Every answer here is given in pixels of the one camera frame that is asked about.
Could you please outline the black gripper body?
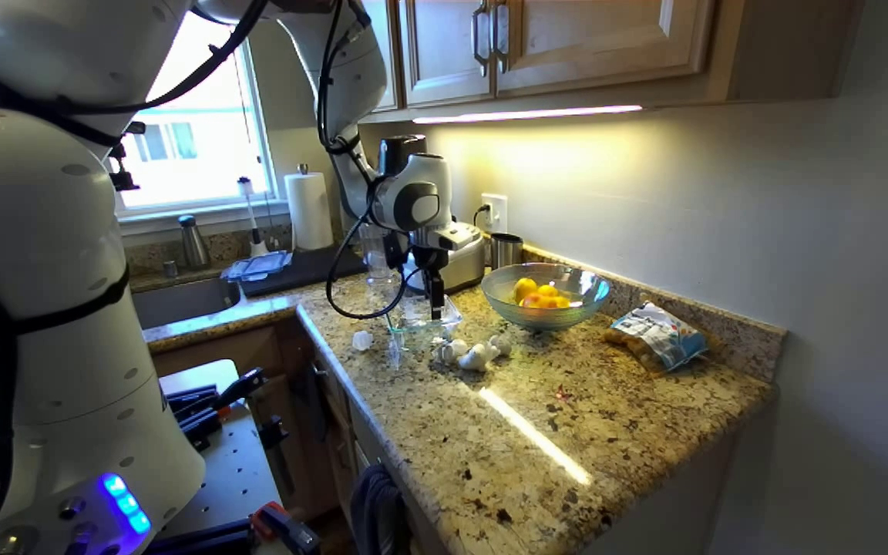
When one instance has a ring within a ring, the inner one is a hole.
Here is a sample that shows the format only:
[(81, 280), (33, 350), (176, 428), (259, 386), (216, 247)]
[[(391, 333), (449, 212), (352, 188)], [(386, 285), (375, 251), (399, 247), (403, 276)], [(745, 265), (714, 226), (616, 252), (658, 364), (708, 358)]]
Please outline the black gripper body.
[(448, 265), (445, 247), (413, 245), (403, 231), (386, 231), (384, 252), (390, 268), (413, 265), (422, 276), (431, 276)]

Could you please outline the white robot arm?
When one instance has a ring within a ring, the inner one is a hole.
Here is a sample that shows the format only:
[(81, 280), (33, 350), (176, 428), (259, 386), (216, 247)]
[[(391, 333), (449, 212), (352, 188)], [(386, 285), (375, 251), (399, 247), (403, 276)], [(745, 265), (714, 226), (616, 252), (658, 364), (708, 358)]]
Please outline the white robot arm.
[(441, 221), (410, 194), (431, 160), (390, 183), (362, 160), (386, 89), (362, 0), (0, 0), (0, 548), (137, 555), (206, 476), (143, 339), (108, 172), (191, 12), (235, 37), (278, 20), (352, 203), (394, 231)]

